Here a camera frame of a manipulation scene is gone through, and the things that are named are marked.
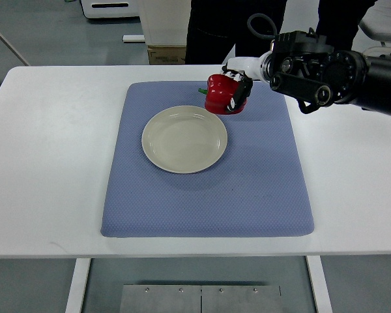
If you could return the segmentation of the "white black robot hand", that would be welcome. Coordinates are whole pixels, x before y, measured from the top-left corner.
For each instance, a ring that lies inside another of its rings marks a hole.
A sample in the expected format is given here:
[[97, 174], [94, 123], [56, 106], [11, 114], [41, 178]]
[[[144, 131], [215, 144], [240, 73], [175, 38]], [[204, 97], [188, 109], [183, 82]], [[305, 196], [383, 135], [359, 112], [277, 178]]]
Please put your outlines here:
[[270, 81], [268, 64], [271, 54], [271, 52], [266, 52], [260, 57], [230, 58], [222, 67], [222, 73], [238, 83], [237, 89], [226, 107], [226, 112], [235, 113], [242, 109], [250, 96], [254, 81], [263, 83]]

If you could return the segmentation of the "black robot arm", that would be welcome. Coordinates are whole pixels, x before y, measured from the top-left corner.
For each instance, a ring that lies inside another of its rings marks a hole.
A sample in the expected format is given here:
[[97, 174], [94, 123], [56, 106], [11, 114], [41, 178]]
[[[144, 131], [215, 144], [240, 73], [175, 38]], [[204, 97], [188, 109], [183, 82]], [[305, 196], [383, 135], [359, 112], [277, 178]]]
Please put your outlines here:
[[391, 58], [341, 50], [330, 21], [320, 14], [316, 31], [278, 33], [267, 15], [251, 15], [248, 29], [272, 43], [251, 79], [262, 79], [273, 91], [295, 98], [305, 114], [332, 104], [354, 104], [391, 115]]

